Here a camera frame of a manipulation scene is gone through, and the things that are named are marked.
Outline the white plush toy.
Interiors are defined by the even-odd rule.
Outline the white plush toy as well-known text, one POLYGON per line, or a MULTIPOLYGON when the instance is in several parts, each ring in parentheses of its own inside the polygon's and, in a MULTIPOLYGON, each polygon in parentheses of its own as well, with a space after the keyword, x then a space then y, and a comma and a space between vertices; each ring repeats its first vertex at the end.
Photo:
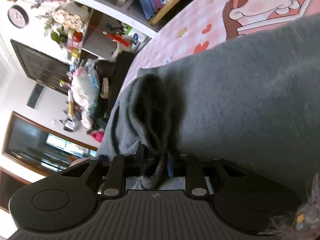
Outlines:
POLYGON ((83 118, 91 118, 97 106, 99 89, 99 76, 91 64, 79 67, 72 73, 72 96, 75 103, 82 109, 83 118))

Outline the pink checked cartoon desk mat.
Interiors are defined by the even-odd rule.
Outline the pink checked cartoon desk mat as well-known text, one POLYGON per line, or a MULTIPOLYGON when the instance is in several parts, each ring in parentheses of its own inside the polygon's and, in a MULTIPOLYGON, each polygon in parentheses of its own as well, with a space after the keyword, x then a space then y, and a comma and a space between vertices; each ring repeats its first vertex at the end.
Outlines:
POLYGON ((123 87, 140 68, 168 64, 235 37, 319 13, 319 0, 193 0, 138 53, 123 87))

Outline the pink round wall clock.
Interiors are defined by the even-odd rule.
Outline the pink round wall clock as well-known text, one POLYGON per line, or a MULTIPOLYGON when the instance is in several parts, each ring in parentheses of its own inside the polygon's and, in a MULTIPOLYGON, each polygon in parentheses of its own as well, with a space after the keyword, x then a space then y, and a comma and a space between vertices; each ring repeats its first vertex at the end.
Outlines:
POLYGON ((26 11, 19 5, 13 5, 7 12, 10 23, 16 28, 22 29, 29 23, 26 11))

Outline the furry grey keychain charm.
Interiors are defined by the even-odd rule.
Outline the furry grey keychain charm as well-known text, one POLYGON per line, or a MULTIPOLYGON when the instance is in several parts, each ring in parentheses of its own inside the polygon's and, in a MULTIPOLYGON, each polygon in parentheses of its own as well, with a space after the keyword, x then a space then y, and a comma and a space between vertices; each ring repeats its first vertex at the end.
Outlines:
POLYGON ((271 218, 264 233, 281 239, 319 239, 319 173, 313 178, 308 201, 302 204, 291 217, 271 218))

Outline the grey sweatshirt garment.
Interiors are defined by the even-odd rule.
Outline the grey sweatshirt garment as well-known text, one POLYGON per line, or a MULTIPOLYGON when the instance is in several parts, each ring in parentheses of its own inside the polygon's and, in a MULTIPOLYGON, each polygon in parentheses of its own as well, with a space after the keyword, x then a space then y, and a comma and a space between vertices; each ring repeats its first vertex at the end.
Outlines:
POLYGON ((99 155, 223 158, 301 198, 319 172, 319 15, 140 69, 118 96, 99 155))

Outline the white side shelf unit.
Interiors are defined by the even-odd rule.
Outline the white side shelf unit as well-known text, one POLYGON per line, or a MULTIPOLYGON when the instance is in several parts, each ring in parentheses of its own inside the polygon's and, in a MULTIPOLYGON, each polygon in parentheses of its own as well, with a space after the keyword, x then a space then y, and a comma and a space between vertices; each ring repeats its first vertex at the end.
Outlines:
POLYGON ((136 28, 116 20, 94 9, 89 9, 89 16, 83 24, 80 32, 71 31, 67 38, 67 46, 75 48, 75 55, 68 53, 69 59, 92 55, 98 59, 115 60, 121 51, 138 53, 149 42, 150 37, 136 28), (119 42, 105 36, 103 31, 109 34, 119 34, 125 40, 131 42, 131 47, 125 47, 119 42))

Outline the dark wooden door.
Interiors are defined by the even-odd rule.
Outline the dark wooden door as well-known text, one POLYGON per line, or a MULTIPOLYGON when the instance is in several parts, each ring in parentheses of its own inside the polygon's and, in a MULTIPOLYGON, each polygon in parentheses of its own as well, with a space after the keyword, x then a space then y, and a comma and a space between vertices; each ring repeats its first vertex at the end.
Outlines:
POLYGON ((67 95, 68 89, 60 86, 60 80, 68 80, 68 64, 15 40, 10 42, 28 78, 67 95))

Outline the red tassel ornament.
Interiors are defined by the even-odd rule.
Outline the red tassel ornament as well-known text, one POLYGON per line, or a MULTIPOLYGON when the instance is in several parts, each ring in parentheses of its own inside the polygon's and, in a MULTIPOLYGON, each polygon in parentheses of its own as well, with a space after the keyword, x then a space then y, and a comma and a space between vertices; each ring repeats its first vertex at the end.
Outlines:
POLYGON ((106 31, 103 31, 103 34, 109 38, 111 38, 113 41, 119 42, 120 44, 124 45, 125 47, 131 47, 131 42, 125 40, 121 35, 119 34, 109 34, 106 31))

